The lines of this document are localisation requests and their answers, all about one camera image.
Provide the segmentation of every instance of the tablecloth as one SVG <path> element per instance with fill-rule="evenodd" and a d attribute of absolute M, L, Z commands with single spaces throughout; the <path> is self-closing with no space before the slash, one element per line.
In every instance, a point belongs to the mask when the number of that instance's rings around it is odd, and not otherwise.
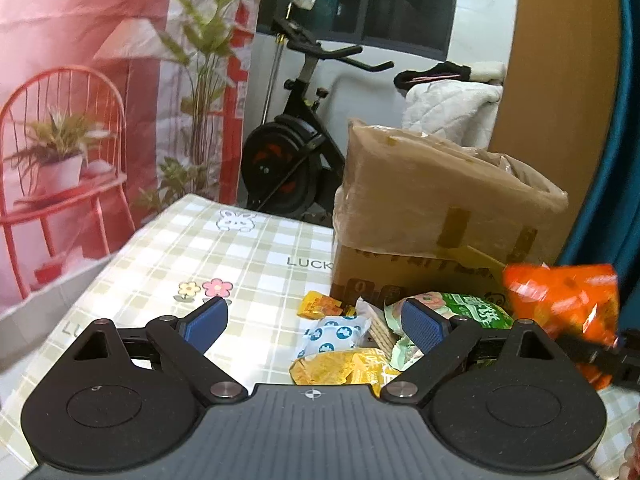
<path fill-rule="evenodd" d="M 144 326 L 224 296 L 229 324 L 206 356 L 250 391 L 255 383 L 290 383 L 288 370 L 304 326 L 296 311 L 308 291 L 328 293 L 332 238 L 331 229 L 187 195 L 134 235 L 37 351 L 0 412 L 0 444 L 35 466 L 20 432 L 20 410 L 52 364 L 98 317 L 119 327 Z M 600 396 L 607 429 L 592 467 L 613 480 L 630 442 L 628 427 L 639 418 L 640 394 L 607 388 Z"/>

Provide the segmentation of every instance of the triangular cutout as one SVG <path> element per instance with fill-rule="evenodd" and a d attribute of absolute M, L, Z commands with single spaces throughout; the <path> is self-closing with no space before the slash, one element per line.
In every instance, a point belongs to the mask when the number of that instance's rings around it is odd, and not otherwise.
<path fill-rule="evenodd" d="M 522 335 L 522 344 L 520 345 L 518 356 L 526 359 L 543 359 L 546 361 L 554 358 L 551 352 L 542 344 L 542 341 L 538 339 L 535 332 L 525 332 Z"/>
<path fill-rule="evenodd" d="M 104 359 L 109 357 L 107 337 L 104 332 L 94 332 L 89 341 L 80 349 L 74 358 L 76 361 L 87 361 L 90 359 Z"/>

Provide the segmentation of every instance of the metal pole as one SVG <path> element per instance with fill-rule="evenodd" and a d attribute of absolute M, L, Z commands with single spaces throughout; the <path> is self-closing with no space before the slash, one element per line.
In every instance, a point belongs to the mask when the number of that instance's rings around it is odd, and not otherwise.
<path fill-rule="evenodd" d="M 287 15 L 286 19 L 289 19 L 289 15 L 291 14 L 291 6 L 289 3 L 287 7 Z M 273 64 L 271 65 L 271 74 L 269 75 L 269 86 L 267 86 L 267 95 L 264 98 L 264 108 L 262 109 L 262 122 L 260 124 L 264 124 L 267 122 L 267 117 L 269 115 L 269 108 L 271 106 L 271 97 L 273 96 L 273 89 L 276 86 L 276 79 L 278 78 L 278 71 L 280 69 L 280 60 L 282 59 L 282 51 L 284 50 L 284 42 L 287 38 L 284 34 L 278 34 L 276 36 L 276 54 L 273 57 Z"/>

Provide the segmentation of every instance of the cartoon rabbit print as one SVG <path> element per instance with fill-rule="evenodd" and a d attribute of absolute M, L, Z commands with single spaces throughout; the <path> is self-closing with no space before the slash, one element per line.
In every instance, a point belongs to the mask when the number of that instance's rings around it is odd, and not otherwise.
<path fill-rule="evenodd" d="M 216 225 L 221 231 L 247 233 L 255 227 L 254 221 L 251 220 L 255 217 L 253 213 L 236 213 L 229 209 L 222 209 L 220 216 L 221 218 L 216 222 Z"/>

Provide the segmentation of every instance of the ribbed gray surface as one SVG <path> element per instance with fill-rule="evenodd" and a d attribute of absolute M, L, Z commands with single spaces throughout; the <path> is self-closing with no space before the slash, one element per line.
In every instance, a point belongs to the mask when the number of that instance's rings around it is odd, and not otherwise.
<path fill-rule="evenodd" d="M 305 395 L 317 390 L 320 396 Z M 43 466 L 30 480 L 507 480 L 460 460 L 418 413 L 368 386 L 261 385 L 244 403 L 217 406 L 179 449 L 127 472 L 78 476 Z M 593 480 L 574 468 L 528 480 Z"/>

